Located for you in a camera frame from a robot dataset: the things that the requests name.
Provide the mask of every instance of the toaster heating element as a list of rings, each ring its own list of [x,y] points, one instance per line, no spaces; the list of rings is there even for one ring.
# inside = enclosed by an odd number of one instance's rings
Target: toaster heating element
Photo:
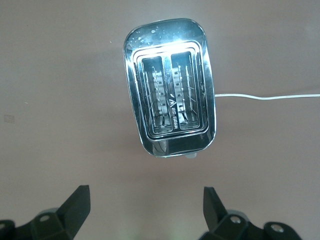
[[[144,148],[156,157],[205,149],[216,133],[207,40],[189,19],[134,29],[124,43],[133,113]]]

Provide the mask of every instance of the beige tabletop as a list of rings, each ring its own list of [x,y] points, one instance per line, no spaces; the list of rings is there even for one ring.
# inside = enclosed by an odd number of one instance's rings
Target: beige tabletop
[[[0,219],[20,226],[90,185],[76,240],[197,240],[203,187],[253,224],[320,236],[320,98],[217,98],[196,158],[140,143],[123,60],[135,27],[189,18],[215,93],[320,93],[319,0],[1,0]]]

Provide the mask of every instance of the white cable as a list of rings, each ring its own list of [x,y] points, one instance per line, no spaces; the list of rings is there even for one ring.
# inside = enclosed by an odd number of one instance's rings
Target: white cable
[[[216,98],[219,97],[240,97],[240,98],[247,98],[247,99],[255,99],[255,100],[275,100],[275,99],[297,99],[297,98],[318,98],[320,94],[300,94],[300,95],[287,95],[287,96],[252,96],[247,94],[240,94],[240,93],[221,93],[215,94]]]

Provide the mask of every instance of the table surface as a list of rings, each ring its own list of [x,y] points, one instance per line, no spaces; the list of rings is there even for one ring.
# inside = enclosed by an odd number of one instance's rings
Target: table surface
[[[193,19],[216,94],[318,94],[319,12],[319,0],[0,1],[0,219],[22,225],[90,185],[76,240],[197,240],[212,186],[258,227],[318,239],[320,98],[217,98],[212,145],[158,159],[140,143],[123,44],[137,26]]]

